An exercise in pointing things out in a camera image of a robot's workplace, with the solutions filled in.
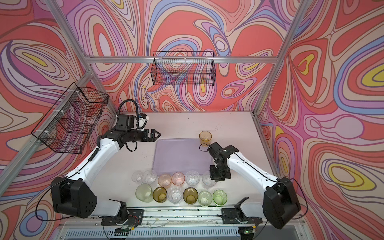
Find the bright green cup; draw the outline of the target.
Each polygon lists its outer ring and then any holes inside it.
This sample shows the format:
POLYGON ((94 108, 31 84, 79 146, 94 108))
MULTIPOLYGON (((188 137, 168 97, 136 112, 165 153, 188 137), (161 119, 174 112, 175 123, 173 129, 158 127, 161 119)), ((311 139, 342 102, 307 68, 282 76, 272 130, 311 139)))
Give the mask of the bright green cup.
POLYGON ((213 201, 217 206, 223 206, 228 201, 228 196, 223 190, 215 190, 213 193, 213 201))

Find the clear faceted cup back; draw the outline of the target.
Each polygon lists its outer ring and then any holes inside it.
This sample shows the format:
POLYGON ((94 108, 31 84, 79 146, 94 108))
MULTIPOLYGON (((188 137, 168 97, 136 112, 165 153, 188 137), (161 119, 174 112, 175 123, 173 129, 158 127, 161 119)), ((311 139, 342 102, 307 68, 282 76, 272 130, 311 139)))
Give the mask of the clear faceted cup back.
POLYGON ((189 171, 185 174, 185 182, 188 186, 196 186, 201 180, 197 171, 189 171))

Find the yellow plastic cup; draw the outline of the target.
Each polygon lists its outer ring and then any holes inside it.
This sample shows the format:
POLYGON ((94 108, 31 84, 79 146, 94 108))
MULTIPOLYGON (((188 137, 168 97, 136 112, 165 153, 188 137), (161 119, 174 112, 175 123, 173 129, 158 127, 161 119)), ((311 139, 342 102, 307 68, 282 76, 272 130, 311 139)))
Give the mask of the yellow plastic cup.
POLYGON ((202 131, 199 134, 200 147, 207 148, 211 144, 212 134, 209 131, 202 131))

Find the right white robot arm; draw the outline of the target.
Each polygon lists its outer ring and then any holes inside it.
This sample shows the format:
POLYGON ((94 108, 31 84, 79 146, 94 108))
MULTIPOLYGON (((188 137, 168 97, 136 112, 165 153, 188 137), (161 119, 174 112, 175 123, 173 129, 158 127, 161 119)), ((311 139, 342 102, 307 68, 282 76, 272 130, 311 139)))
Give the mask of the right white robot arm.
POLYGON ((215 163, 210 166, 212 180, 220 182, 230 179, 233 170, 263 195, 262 203, 248 203, 249 197, 244 197, 235 205, 235 218, 239 221, 265 218, 273 227, 281 230, 301 211, 292 180, 286 177, 280 179, 262 170, 233 146, 216 150, 209 147, 208 153, 215 163))

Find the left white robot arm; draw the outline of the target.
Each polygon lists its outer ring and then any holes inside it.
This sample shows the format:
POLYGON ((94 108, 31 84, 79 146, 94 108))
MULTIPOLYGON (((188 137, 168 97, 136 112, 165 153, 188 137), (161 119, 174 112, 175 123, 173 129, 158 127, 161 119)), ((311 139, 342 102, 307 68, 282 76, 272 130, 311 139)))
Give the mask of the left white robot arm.
POLYGON ((127 204, 117 200, 99 200, 91 187, 106 163, 127 143, 155 142, 161 136, 155 129, 109 130, 98 137, 96 148, 65 177, 51 183, 53 208, 70 217, 112 217, 120 224, 129 218, 127 204))

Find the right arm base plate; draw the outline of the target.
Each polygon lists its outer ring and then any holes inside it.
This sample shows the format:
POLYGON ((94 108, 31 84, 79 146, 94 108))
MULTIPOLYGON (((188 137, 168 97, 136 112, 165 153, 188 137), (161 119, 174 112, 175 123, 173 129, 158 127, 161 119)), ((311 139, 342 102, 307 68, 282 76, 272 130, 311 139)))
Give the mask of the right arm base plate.
POLYGON ((221 218, 223 224, 253 224, 258 226, 263 223, 262 218, 257 217, 247 217, 240 209, 238 208, 222 208, 221 214, 217 215, 221 218))

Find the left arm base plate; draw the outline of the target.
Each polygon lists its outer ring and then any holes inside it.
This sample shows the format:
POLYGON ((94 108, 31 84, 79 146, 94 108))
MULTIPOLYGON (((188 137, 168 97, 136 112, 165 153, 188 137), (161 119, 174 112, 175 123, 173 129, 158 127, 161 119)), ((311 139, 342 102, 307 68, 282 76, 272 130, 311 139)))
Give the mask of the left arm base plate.
POLYGON ((102 226, 139 226, 143 220, 143 209, 125 209, 114 217, 102 217, 102 226))

